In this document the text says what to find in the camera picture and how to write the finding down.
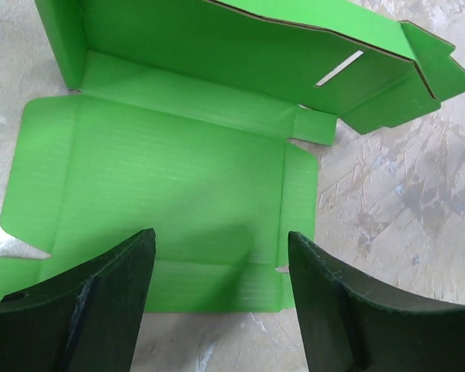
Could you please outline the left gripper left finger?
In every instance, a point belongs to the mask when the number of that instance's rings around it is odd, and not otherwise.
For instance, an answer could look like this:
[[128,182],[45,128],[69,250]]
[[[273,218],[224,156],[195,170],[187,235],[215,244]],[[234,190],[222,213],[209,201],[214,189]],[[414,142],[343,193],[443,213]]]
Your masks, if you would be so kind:
[[0,301],[0,371],[128,371],[156,257],[144,229]]

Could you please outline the green paper box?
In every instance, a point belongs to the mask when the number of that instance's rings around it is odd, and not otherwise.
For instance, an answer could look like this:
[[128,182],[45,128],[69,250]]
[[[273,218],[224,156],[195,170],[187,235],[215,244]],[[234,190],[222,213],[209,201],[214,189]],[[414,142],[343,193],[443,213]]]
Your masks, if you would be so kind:
[[148,312],[294,304],[288,233],[315,229],[317,160],[465,92],[454,45],[348,1],[39,1],[71,95],[22,112],[0,215],[45,260],[0,298],[157,235]]

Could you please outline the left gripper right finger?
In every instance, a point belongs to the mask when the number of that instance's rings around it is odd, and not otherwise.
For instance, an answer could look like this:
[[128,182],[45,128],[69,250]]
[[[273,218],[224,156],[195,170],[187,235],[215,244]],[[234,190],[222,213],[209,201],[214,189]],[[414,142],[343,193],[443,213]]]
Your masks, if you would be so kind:
[[310,371],[465,371],[465,305],[379,281],[299,232],[288,259]]

